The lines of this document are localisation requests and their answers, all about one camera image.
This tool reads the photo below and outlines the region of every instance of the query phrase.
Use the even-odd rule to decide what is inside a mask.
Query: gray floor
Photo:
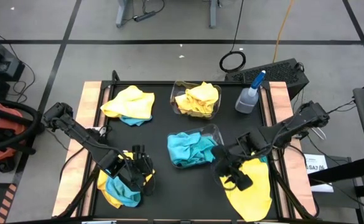
[[[165,9],[139,23],[115,26],[115,0],[82,0],[70,39],[78,40],[165,40],[232,39],[236,29],[240,0],[221,0],[218,26],[208,28],[209,7],[199,0],[165,0]],[[0,34],[14,40],[61,40],[76,0],[0,0]],[[349,1],[364,32],[364,1]],[[288,0],[245,1],[238,39],[275,40],[289,4]],[[141,14],[141,1],[134,3]],[[150,0],[147,10],[156,10],[160,0]],[[360,40],[342,0],[296,0],[282,34],[283,40]],[[27,91],[26,104],[38,108],[58,56],[59,44],[14,45],[21,60],[35,71],[37,80]],[[88,45],[68,44],[46,108],[58,101],[78,108],[83,82],[108,80],[116,70],[122,80],[223,80],[218,67],[229,44],[148,44]],[[245,68],[270,63],[274,45],[236,45],[247,56]],[[350,101],[352,89],[364,85],[364,47],[362,45],[281,45],[278,60],[296,58],[305,65],[310,80],[304,101],[321,103],[327,110]],[[226,65],[238,64],[228,58]],[[22,80],[31,82],[26,69]],[[326,141],[317,145],[333,156],[364,158],[364,136],[357,112],[333,113],[323,129]],[[65,144],[64,134],[57,136]],[[306,141],[304,152],[316,153]],[[66,152],[48,134],[38,136],[37,153],[27,161],[8,222],[50,218],[58,189],[58,175]],[[12,182],[13,174],[0,174],[0,182]],[[356,223],[349,209],[322,207],[326,220]]]

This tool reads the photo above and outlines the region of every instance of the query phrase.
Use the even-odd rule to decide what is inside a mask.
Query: orange vacuum
[[[20,111],[32,116],[23,117]],[[0,172],[10,172],[15,167],[17,151],[35,154],[35,149],[25,145],[26,139],[44,131],[42,115],[35,109],[12,101],[0,101]]]

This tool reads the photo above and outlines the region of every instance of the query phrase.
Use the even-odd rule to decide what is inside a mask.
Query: yellow towel
[[[111,118],[124,115],[130,118],[149,119],[153,103],[153,93],[143,93],[136,86],[131,85],[119,92],[113,100],[102,105],[100,109]]]
[[[125,155],[130,158],[133,158],[132,152],[126,152]],[[152,174],[150,174],[146,177],[146,182],[148,182],[150,180],[151,176],[152,176]],[[116,198],[114,198],[113,196],[111,196],[106,191],[107,178],[108,178],[108,175],[101,170],[99,173],[99,178],[97,180],[97,189],[101,190],[101,193],[103,193],[103,195],[105,196],[105,199],[107,200],[108,203],[110,203],[110,205],[112,205],[116,208],[120,208],[122,203],[119,200],[117,200]]]
[[[211,83],[203,82],[200,86],[187,89],[186,94],[176,96],[175,101],[180,112],[189,111],[211,115],[213,105],[219,99],[218,90]]]
[[[259,159],[252,159],[245,161],[240,171],[252,179],[253,185],[243,191],[238,188],[225,190],[226,196],[246,222],[262,220],[268,214],[271,205],[268,165]],[[225,188],[235,186],[232,182],[224,184],[227,177],[221,177],[220,180]]]

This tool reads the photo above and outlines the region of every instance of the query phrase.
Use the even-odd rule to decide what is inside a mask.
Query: white paper
[[[325,161],[324,155],[305,154],[305,157],[307,174],[327,168],[327,162]],[[311,189],[313,192],[334,192],[332,186],[329,186],[327,184],[312,186]]]

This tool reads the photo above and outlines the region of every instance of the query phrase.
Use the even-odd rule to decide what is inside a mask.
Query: plastic bowl
[[[218,126],[216,126],[214,124],[209,124],[202,128],[196,128],[193,130],[183,131],[183,132],[186,134],[201,133],[201,136],[210,136],[218,145],[223,145],[223,139],[219,132],[219,128],[218,128]],[[170,134],[168,134],[168,136],[176,135],[176,134],[178,134],[178,133],[170,133]],[[180,169],[187,168],[187,167],[182,167],[180,164],[174,164],[172,161],[171,161],[171,163],[176,168],[180,168]]]
[[[220,98],[222,96],[222,89],[218,85],[213,85],[213,87],[218,90],[219,99],[213,105],[212,113],[206,114],[206,113],[200,113],[200,112],[196,112],[196,111],[192,111],[192,110],[180,110],[177,107],[175,97],[183,95],[183,94],[185,94],[187,89],[192,89],[192,88],[197,87],[197,86],[199,86],[199,84],[187,83],[187,82],[184,82],[184,81],[176,81],[174,83],[174,87],[172,88],[172,93],[170,94],[169,103],[170,103],[172,109],[174,110],[174,112],[176,114],[186,114],[186,115],[193,116],[193,117],[198,117],[198,118],[212,119],[212,118],[215,117],[216,113],[219,110]]]

